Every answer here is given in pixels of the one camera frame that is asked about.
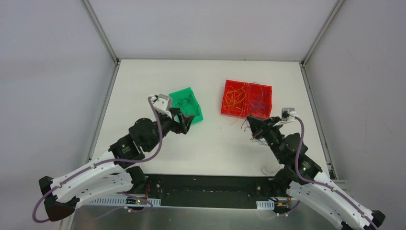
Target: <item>white perforated rail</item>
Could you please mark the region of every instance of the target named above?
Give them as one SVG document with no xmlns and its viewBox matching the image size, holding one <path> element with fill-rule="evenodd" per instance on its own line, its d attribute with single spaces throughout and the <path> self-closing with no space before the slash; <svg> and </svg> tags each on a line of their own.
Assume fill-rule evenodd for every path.
<svg viewBox="0 0 406 230">
<path fill-rule="evenodd" d="M 149 202 L 152 203 L 154 207 L 161 206 L 160 199 L 147 199 Z M 142 200 L 137 200 L 134 198 L 126 197 L 126 196 L 105 196 L 99 199 L 95 199 L 90 201 L 87 205 L 98 205 L 98 206 L 128 206 L 128 207 L 145 207 L 146 204 Z"/>
<path fill-rule="evenodd" d="M 273 201 L 257 201 L 257 209 L 274 210 L 275 204 Z"/>
</svg>

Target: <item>red plastic box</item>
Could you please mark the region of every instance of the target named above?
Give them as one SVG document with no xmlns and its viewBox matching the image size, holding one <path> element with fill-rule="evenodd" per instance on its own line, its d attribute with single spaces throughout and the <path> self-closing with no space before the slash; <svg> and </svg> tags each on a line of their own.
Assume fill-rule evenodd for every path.
<svg viewBox="0 0 406 230">
<path fill-rule="evenodd" d="M 272 87 L 226 80 L 221 113 L 237 117 L 253 115 L 269 118 L 272 109 Z"/>
</svg>

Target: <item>white tabletop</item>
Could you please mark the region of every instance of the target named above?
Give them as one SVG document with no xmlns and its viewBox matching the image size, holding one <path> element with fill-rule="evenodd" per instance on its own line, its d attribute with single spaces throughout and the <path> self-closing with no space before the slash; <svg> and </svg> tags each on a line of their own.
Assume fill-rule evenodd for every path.
<svg viewBox="0 0 406 230">
<path fill-rule="evenodd" d="M 275 175 L 281 166 L 270 148 L 250 141 L 250 132 L 240 129 L 243 119 L 220 113 L 227 79 L 272 86 L 271 116 L 281 116 L 283 107 L 294 107 L 304 122 L 307 155 L 327 172 L 297 62 L 122 60 L 93 157 L 128 134 L 128 128 L 139 118 L 155 120 L 147 102 L 149 95 L 168 95 L 191 87 L 201 106 L 203 121 L 193 124 L 187 135 L 169 133 L 159 155 L 140 164 L 144 173 Z M 281 132 L 300 132 L 300 125 L 285 125 Z"/>
</svg>

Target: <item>white wall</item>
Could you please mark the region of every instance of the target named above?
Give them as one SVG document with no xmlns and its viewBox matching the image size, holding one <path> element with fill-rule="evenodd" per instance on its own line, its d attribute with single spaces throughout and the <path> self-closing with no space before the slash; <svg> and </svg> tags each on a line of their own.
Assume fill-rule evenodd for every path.
<svg viewBox="0 0 406 230">
<path fill-rule="evenodd" d="M 0 2 L 1 229 L 52 228 L 38 179 L 79 166 L 112 72 L 79 0 Z"/>
<path fill-rule="evenodd" d="M 307 65 L 340 179 L 404 229 L 406 1 L 347 1 Z"/>
<path fill-rule="evenodd" d="M 336 0 L 91 0 L 120 58 L 302 60 Z"/>
</svg>

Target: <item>robotic arm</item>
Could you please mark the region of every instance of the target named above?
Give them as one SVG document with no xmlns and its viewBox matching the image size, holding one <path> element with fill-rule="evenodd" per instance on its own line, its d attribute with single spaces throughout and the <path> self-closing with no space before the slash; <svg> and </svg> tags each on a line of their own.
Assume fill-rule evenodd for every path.
<svg viewBox="0 0 406 230">
<path fill-rule="evenodd" d="M 284 136 L 279 129 L 297 119 L 302 125 L 302 134 Z M 319 165 L 306 156 L 303 144 L 304 127 L 292 108 L 282 110 L 282 119 L 247 117 L 252 136 L 265 139 L 271 151 L 284 168 L 271 181 L 271 186 L 281 195 L 289 195 L 305 203 L 325 217 L 337 229 L 373 230 L 383 223 L 385 215 L 362 206 L 341 190 L 322 172 Z"/>
<path fill-rule="evenodd" d="M 194 115 L 184 115 L 179 108 L 172 108 L 172 98 L 160 94 L 151 96 L 148 102 L 156 121 L 138 119 L 129 133 L 110 146 L 100 157 L 58 178 L 45 176 L 39 180 L 44 195 L 33 212 L 35 217 L 39 204 L 44 201 L 49 221 L 58 221 L 71 215 L 76 208 L 105 195 L 140 191 L 146 177 L 139 166 L 133 164 L 154 158 L 162 145 L 162 139 L 170 132 L 186 134 Z M 145 159 L 144 151 L 150 152 L 159 144 L 158 150 Z"/>
</svg>

